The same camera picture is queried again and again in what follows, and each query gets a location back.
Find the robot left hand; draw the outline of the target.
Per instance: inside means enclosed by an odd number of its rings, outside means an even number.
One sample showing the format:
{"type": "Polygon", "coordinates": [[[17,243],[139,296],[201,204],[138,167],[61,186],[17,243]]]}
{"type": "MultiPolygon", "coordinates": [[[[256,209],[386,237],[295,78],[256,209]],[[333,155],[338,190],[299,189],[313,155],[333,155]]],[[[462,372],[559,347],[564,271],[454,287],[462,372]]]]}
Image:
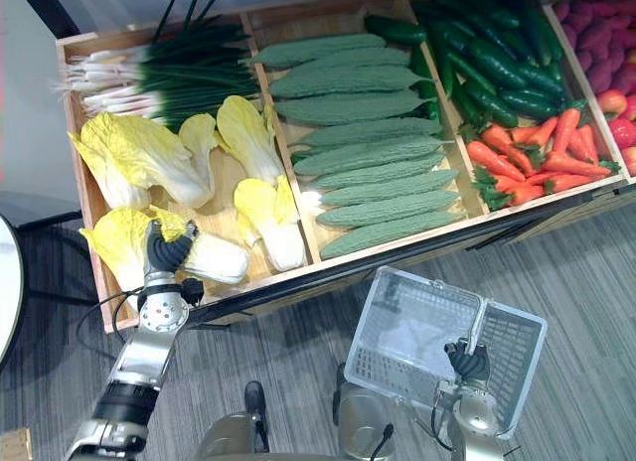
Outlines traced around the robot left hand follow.
{"type": "Polygon", "coordinates": [[[168,241],[158,220],[152,220],[146,228],[144,259],[144,286],[174,285],[176,272],[190,254],[199,230],[193,222],[186,223],[184,234],[168,241]]]}

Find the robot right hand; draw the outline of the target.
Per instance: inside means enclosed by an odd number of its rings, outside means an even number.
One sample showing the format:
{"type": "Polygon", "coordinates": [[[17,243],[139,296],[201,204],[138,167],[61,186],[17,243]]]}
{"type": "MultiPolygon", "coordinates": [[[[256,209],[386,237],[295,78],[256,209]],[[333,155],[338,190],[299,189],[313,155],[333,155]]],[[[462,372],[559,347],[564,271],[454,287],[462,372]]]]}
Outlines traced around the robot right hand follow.
{"type": "Polygon", "coordinates": [[[444,352],[450,365],[463,381],[486,382],[490,377],[490,362],[487,347],[477,344],[471,354],[467,353],[468,340],[459,338],[447,343],[444,352]]]}

